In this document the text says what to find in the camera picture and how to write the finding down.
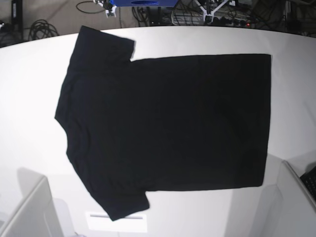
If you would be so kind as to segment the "white partition panel left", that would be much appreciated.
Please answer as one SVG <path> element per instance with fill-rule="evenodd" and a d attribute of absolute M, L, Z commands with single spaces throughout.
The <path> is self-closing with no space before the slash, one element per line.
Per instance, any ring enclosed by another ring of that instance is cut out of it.
<path fill-rule="evenodd" d="M 48 179 L 40 177 L 0 229 L 2 237 L 63 237 Z"/>

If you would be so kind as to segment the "black T-shirt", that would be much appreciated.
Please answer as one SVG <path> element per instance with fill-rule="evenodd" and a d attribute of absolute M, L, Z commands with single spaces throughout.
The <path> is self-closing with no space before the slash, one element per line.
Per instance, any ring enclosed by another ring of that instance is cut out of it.
<path fill-rule="evenodd" d="M 74 170 L 110 219 L 147 210 L 146 192 L 261 186 L 271 55 L 132 61 L 134 45 L 81 27 L 55 114 Z"/>

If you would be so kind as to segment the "white partition panel right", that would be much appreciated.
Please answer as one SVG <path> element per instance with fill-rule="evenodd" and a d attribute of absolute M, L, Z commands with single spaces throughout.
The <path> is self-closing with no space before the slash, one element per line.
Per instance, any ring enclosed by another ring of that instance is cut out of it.
<path fill-rule="evenodd" d="M 283 161 L 277 178 L 281 192 L 281 213 L 276 237 L 314 237 L 316 203 L 290 164 Z"/>

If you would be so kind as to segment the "black power strip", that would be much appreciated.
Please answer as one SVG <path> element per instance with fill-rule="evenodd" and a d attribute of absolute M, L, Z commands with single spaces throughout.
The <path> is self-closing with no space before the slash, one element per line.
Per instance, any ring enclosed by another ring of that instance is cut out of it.
<path fill-rule="evenodd" d="M 251 28 L 251 23 L 244 19 L 228 18 L 228 17 L 206 17 L 204 24 L 206 26 L 217 27 L 241 27 Z"/>

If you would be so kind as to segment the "blue plastic box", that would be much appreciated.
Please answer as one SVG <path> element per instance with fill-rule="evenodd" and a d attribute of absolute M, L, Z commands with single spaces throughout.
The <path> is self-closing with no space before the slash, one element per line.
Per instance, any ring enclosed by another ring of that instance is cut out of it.
<path fill-rule="evenodd" d="M 178 0 L 113 0 L 116 6 L 160 6 L 160 7 L 174 7 Z"/>

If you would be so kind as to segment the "black keyboard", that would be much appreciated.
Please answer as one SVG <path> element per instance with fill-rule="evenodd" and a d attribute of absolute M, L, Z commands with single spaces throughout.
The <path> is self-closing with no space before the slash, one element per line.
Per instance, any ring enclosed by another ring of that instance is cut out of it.
<path fill-rule="evenodd" d="M 311 169 L 309 172 L 304 173 L 300 177 L 301 181 L 310 192 L 311 196 L 316 198 L 316 167 Z"/>

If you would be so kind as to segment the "white partition panel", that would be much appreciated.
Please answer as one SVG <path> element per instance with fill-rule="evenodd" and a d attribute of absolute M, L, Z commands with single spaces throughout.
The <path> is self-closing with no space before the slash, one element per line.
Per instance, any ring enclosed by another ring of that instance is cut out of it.
<path fill-rule="evenodd" d="M 63 237 L 48 179 L 40 177 L 0 229 L 2 237 Z"/>
<path fill-rule="evenodd" d="M 283 161 L 277 178 L 281 192 L 281 213 L 276 237 L 314 237 L 316 203 L 290 164 Z"/>

